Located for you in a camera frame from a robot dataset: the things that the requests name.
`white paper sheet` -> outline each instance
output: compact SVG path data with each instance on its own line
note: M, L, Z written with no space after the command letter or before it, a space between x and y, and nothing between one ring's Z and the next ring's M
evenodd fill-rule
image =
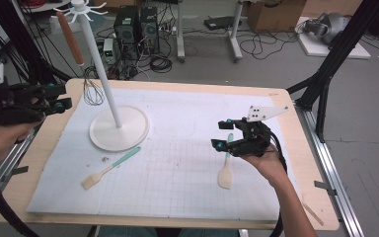
M93 187L81 182L104 170L123 153L106 152L89 138L89 125L108 108L82 100L48 159L28 212L213 219L276 220L279 205L273 188L244 160L233 157L233 185L217 185L225 153L211 138L226 139L239 129L220 130L218 122L241 119L249 106L272 106L270 98L207 93L113 89L118 105L134 106L150 120L141 151L106 173ZM265 122L282 142L276 118Z

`electronic device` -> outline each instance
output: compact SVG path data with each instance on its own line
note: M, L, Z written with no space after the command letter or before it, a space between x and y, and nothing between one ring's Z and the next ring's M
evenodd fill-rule
M349 22L349 18L339 13L323 13L318 19L307 20L303 27L303 32L313 33L320 38L323 43L333 45L335 40L341 35Z
M114 31L122 59L136 60L140 56L142 40L138 9L136 6L120 6L114 21Z
M204 24L209 30L215 31L219 29L227 29L233 27L234 17L219 17L204 20Z
M229 152L233 156L256 155L261 157L270 145L270 139L275 135L262 120L271 119L288 111L288 107L250 107L248 116L240 120L227 119L220 121L220 129L242 130L243 139L227 142L226 140L211 139L211 145L218 152Z
M41 121L46 116L63 114L72 108L70 98L58 99L66 94L64 85L9 85L0 62L0 124L10 125Z
M158 54L160 49L157 8L142 8L140 12L140 24L143 36L143 52L146 54Z
M116 62L116 50L114 47L114 39L104 39L103 52L106 64L114 65Z

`metal frame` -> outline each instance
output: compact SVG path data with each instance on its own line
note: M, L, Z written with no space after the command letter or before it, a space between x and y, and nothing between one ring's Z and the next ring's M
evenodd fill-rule
M335 190L336 194L334 199L338 205L339 211L342 216L342 222L351 237L363 237L361 226L350 204L349 198L345 189L343 188L341 178L338 174L337 167L334 164L331 153L326 143L320 141L320 138L314 130L316 129L316 119L312 112L302 111L300 108L296 108L297 115L300 116L307 124L303 127L304 130L308 130L311 141L314 145L314 149L318 155L320 165L325 172L324 178L326 178L329 188Z
M240 229L239 230L239 236L240 237L249 237L249 233L247 229Z
M235 62L238 62L243 58L239 43L236 39L238 32L239 20L241 18L243 2L247 0L238 0L235 8L235 16L233 21L232 31L228 32L229 41L235 54ZM177 25L177 54L180 62L185 62L186 50L184 48L184 32L183 32L183 2L184 0L178 0L178 25Z
M325 142L323 132L331 81L378 15L379 0L363 0L318 71L310 78L287 89L289 94L293 94L306 88L301 98L296 100L296 105L306 111L311 111L313 104L320 98L316 132L321 142Z
M8 156L0 163L1 190L4 190L6 184L11 179L13 171L17 169L18 164L36 137L37 132L38 127L33 129L23 142L13 145Z

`cardboard box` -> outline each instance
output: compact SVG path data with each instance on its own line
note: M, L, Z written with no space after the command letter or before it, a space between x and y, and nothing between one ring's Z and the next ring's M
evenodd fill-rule
M362 0L308 0L302 16L317 18L322 13L338 12L345 16L352 16Z
M242 8L242 17L248 17L249 8L251 7L251 2L243 2L243 8Z
M95 6L101 6L104 3L107 5L104 8L117 9L119 6L140 6L139 0L95 0Z
M294 31L307 0L284 0L276 7L265 3L252 3L248 14L248 25L254 32Z

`white mug tree stand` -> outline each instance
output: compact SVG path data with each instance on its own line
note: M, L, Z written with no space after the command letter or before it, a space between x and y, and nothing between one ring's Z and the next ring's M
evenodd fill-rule
M72 8L67 10L55 11L66 13L65 16L73 14L73 19L70 23L79 20L79 24L83 30L87 45L91 51L92 58L95 62L98 75L100 76L104 92L109 102L110 108L101 112L94 118L90 125L90 136L94 144L101 149L120 152L136 146L147 136L149 132L149 119L139 109L131 106L116 106L113 98L112 90L104 69L103 61L100 58L97 44L94 40L94 35L91 30L89 21L92 19L88 13L104 15L92 9L100 9L106 5L99 7L88 7L89 0L72 0Z

